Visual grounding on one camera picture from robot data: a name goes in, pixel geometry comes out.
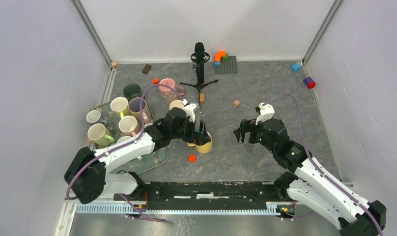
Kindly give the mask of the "yellow mug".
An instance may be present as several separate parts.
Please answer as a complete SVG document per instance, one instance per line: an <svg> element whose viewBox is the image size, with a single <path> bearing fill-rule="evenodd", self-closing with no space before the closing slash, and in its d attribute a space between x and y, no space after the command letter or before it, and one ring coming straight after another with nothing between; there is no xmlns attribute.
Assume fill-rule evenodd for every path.
<svg viewBox="0 0 397 236"><path fill-rule="evenodd" d="M193 143L187 143L187 146L195 147L196 150L198 152L200 152L200 153L208 153L213 148L213 138L212 138L212 136L211 136L211 134L209 132L207 134L210 137L210 142L208 142L208 143L206 143L206 144L204 144L202 146L198 146L198 145L193 144Z"/></svg>

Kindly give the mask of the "tall seashell cream mug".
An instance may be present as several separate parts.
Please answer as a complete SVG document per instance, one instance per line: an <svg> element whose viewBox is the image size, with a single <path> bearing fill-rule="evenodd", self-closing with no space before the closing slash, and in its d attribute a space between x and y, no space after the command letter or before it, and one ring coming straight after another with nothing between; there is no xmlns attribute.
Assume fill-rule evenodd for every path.
<svg viewBox="0 0 397 236"><path fill-rule="evenodd" d="M183 109L186 106L187 100L174 100L169 104L169 110L174 108Z"/></svg>

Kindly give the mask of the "pink octagonal mug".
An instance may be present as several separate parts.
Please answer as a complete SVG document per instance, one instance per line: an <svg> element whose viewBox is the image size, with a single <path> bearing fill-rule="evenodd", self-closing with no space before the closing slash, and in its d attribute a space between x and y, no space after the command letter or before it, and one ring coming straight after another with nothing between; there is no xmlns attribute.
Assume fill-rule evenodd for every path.
<svg viewBox="0 0 397 236"><path fill-rule="evenodd" d="M123 134L131 137L134 137L141 131L141 127L134 116L123 117L118 124L118 128Z"/></svg>

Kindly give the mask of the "blue white mug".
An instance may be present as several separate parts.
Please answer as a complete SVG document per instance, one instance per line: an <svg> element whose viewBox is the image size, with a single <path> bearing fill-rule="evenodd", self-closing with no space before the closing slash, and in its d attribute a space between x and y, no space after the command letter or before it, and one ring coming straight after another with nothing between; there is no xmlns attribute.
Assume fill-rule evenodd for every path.
<svg viewBox="0 0 397 236"><path fill-rule="evenodd" d="M116 141L116 144L121 144L121 143L124 143L124 142L128 142L128 141L132 140L132 138L133 137L131 137L131 136L123 136L123 137L119 138Z"/></svg>

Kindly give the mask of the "dark green mug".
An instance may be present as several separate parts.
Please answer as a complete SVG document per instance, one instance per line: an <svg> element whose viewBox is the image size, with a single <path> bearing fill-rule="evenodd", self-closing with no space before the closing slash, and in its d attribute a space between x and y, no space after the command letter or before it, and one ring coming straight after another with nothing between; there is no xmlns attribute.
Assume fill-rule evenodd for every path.
<svg viewBox="0 0 397 236"><path fill-rule="evenodd" d="M130 102L134 98L141 97L143 91L140 85L131 83L124 87L122 93L123 96L128 100L128 102Z"/></svg>

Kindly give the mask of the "yellow-green octagonal mug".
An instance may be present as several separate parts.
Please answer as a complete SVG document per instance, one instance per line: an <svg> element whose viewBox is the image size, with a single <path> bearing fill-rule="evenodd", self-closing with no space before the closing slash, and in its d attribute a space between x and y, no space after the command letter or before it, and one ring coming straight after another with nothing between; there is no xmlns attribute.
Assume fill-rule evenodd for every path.
<svg viewBox="0 0 397 236"><path fill-rule="evenodd" d="M110 107L111 110L122 119L125 116L131 115L128 104L129 102L125 97L117 97L111 102Z"/></svg>

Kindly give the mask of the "light green mug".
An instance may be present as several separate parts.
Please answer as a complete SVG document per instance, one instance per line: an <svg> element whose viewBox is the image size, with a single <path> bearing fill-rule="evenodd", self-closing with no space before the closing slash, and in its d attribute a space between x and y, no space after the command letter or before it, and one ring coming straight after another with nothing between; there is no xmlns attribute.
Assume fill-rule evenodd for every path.
<svg viewBox="0 0 397 236"><path fill-rule="evenodd" d="M100 146L108 146L115 142L110 131L101 123L92 125L87 131L87 137Z"/></svg>

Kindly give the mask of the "small grey-blue mug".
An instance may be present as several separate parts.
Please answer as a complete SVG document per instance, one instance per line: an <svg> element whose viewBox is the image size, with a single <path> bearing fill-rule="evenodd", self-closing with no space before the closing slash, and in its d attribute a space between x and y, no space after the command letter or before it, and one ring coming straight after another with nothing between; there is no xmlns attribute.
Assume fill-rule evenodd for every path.
<svg viewBox="0 0 397 236"><path fill-rule="evenodd" d="M104 126L108 126L109 123L105 120L105 118L101 115L99 110L91 110L87 113L85 117L86 121L90 124L100 123Z"/></svg>

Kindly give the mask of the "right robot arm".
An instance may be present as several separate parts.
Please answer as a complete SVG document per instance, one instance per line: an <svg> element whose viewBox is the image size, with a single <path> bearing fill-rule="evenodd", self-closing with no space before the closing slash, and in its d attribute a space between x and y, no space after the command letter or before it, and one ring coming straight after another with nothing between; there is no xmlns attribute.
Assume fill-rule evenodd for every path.
<svg viewBox="0 0 397 236"><path fill-rule="evenodd" d="M378 200L361 197L327 171L305 147L290 139L284 123L268 119L243 120L234 134L239 143L249 133L250 144L261 144L287 169L275 181L274 195L303 203L332 223L342 236L381 236L386 207Z"/></svg>

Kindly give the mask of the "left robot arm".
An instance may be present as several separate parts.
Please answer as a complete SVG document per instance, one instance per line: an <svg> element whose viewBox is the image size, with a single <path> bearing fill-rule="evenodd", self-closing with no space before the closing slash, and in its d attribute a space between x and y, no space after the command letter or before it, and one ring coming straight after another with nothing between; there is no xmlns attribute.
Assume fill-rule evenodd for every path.
<svg viewBox="0 0 397 236"><path fill-rule="evenodd" d="M164 118L144 127L131 139L110 147L91 150L83 147L78 150L64 174L68 184L66 198L88 204L102 194L124 194L132 200L144 196L144 186L133 174L113 174L112 171L139 156L153 153L181 139L197 146L212 141L206 131L205 121L201 120L199 130L193 111L173 108Z"/></svg>

